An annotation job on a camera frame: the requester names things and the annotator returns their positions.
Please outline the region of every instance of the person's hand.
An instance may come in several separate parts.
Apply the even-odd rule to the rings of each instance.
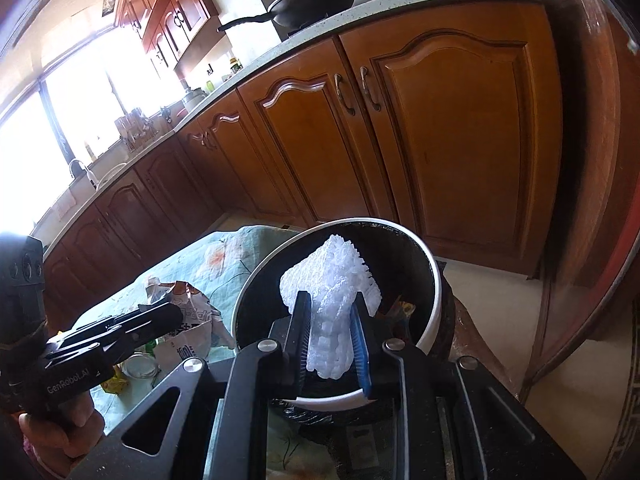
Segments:
[[[104,419],[94,408],[89,392],[60,406],[75,427],[65,432],[59,425],[23,413],[18,420],[24,436],[40,461],[60,476],[67,476],[103,436]]]

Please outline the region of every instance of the bolt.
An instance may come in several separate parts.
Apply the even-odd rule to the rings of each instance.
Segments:
[[[471,357],[470,355],[463,355],[458,359],[458,363],[460,364],[460,367],[465,370],[475,370],[478,368],[478,359]]]
[[[258,343],[258,350],[260,352],[273,352],[278,347],[273,339],[263,339]]]
[[[187,359],[184,362],[182,368],[184,368],[189,373],[199,372],[202,368],[202,360],[198,359],[197,357],[192,357],[191,359]]]
[[[404,348],[404,341],[397,337],[393,337],[385,341],[385,347],[387,350],[391,350],[392,352],[398,352]]]

